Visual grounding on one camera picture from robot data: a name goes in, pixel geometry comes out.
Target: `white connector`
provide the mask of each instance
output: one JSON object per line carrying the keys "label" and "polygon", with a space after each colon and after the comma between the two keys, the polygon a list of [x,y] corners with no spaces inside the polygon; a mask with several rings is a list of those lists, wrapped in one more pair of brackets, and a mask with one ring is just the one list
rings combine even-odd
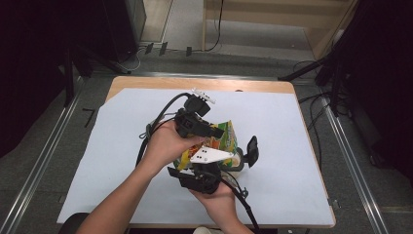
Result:
{"label": "white connector", "polygon": [[210,98],[209,96],[206,95],[206,93],[197,90],[197,88],[192,89],[192,93],[198,95],[199,97],[211,102],[212,104],[215,104],[215,99]]}

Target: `floor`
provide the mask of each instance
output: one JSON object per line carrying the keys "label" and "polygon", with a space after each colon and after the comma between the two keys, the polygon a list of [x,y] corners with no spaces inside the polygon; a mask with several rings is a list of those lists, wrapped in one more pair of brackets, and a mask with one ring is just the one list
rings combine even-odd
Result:
{"label": "floor", "polygon": [[[194,49],[201,47],[201,28],[197,11],[202,0],[174,0],[169,13],[169,20],[164,34],[164,42],[169,42],[169,49],[185,50],[187,46]],[[208,23],[210,45],[214,42],[213,20]],[[139,55],[140,67],[131,75],[175,75],[194,74],[195,77],[205,74],[221,76],[237,76],[241,79],[277,80],[277,77],[287,75],[305,63],[312,60],[312,53],[306,44],[302,28],[274,27],[263,31],[277,30],[265,36],[250,38],[246,35],[260,29],[257,25],[229,22],[222,24],[220,46],[217,51],[209,54],[194,54],[185,57],[185,52],[167,52],[159,56],[155,52]],[[127,67],[136,67],[138,60],[132,58],[123,63]],[[56,224],[64,198],[70,187],[72,177],[79,165],[80,159],[88,143],[89,135],[94,125],[95,115],[89,125],[91,112],[85,109],[98,110],[104,104],[107,91],[116,74],[94,64],[92,78],[82,78],[78,84],[78,100],[70,113],[70,119],[65,124],[64,131],[51,152],[51,158],[46,160],[47,168],[40,174],[41,180],[34,184],[36,190],[28,194],[29,201],[24,207],[25,212],[18,218],[19,223],[14,230],[1,233],[57,233],[61,225]],[[306,74],[303,78],[293,81],[298,98],[319,94],[315,86],[316,72]],[[10,154],[0,158],[0,220],[6,220],[12,204],[16,201],[21,188],[27,182],[33,166],[48,137],[54,129],[63,111],[64,92],[51,103],[47,111],[37,120],[25,136],[21,144]],[[313,111],[319,112],[324,103],[316,102]],[[307,124],[311,122],[310,103],[301,105],[303,118]],[[363,177],[377,202],[384,218],[387,233],[412,233],[413,219],[413,189],[409,181],[392,168],[378,169],[369,161],[369,153],[359,136],[357,127],[348,115],[339,117],[339,121],[347,136],[347,140],[362,170]],[[322,176],[329,197],[337,200],[340,206],[334,204],[333,210],[337,219],[332,229],[313,228],[310,233],[380,233],[371,224],[369,216],[361,202],[361,197],[354,178],[348,168],[341,145],[331,128],[331,121],[326,114],[321,115],[317,123],[319,140],[322,150]],[[319,155],[317,138],[314,130],[309,131],[316,155]],[[279,233],[305,233],[304,228],[281,228]]]}

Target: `person's left hand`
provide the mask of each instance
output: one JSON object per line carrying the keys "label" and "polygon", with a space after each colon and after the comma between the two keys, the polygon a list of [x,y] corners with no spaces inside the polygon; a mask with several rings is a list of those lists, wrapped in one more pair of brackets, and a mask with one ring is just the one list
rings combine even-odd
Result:
{"label": "person's left hand", "polygon": [[180,157],[185,150],[205,140],[204,137],[200,136],[182,138],[177,133],[176,128],[175,121],[168,121],[163,124],[151,136],[139,164],[145,164],[157,173],[165,165]]}

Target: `table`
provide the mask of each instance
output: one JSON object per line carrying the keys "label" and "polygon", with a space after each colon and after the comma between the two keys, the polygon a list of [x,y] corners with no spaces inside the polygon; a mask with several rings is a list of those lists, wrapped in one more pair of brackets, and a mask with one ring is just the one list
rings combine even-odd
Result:
{"label": "table", "polygon": [[[171,98],[194,87],[217,101],[204,119],[216,123],[218,119],[230,118],[239,147],[246,148],[252,135],[258,137],[260,158],[251,169],[240,172],[239,183],[249,190],[246,200],[260,227],[335,225],[290,83],[177,77],[114,79],[57,222],[65,222],[75,213],[91,212],[120,184],[133,170],[141,141],[137,136],[146,123],[153,120]],[[178,102],[170,109],[177,110],[182,104],[183,101]],[[264,123],[271,124],[261,128]],[[243,223],[251,224],[240,203],[237,213]],[[169,176],[166,168],[152,180],[131,219],[131,227],[142,228],[199,225],[213,227],[214,223],[203,206],[180,187],[176,178]]]}
{"label": "table", "polygon": [[[322,58],[335,36],[353,17],[357,0],[225,0],[222,20],[299,26],[316,59]],[[218,20],[220,0],[204,0],[203,50],[207,20]]]}

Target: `snack bag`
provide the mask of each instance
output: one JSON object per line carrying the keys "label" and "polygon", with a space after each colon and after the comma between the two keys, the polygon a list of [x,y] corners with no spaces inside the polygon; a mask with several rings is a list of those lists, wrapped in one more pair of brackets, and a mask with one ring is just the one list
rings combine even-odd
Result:
{"label": "snack bag", "polygon": [[[184,169],[191,168],[192,165],[189,160],[195,153],[197,153],[197,151],[202,146],[237,154],[237,147],[238,147],[237,138],[235,136],[234,127],[232,125],[231,120],[225,123],[218,124],[218,125],[213,125],[213,127],[217,127],[224,131],[224,134],[222,135],[222,137],[221,138],[215,138],[213,136],[207,137],[203,143],[194,145],[188,150],[186,150],[185,152],[183,152],[181,158],[173,162],[177,170],[181,171]],[[226,159],[224,161],[219,162],[219,164],[225,165],[226,167],[232,167],[233,165],[238,166],[239,163],[240,162],[237,157]]]}

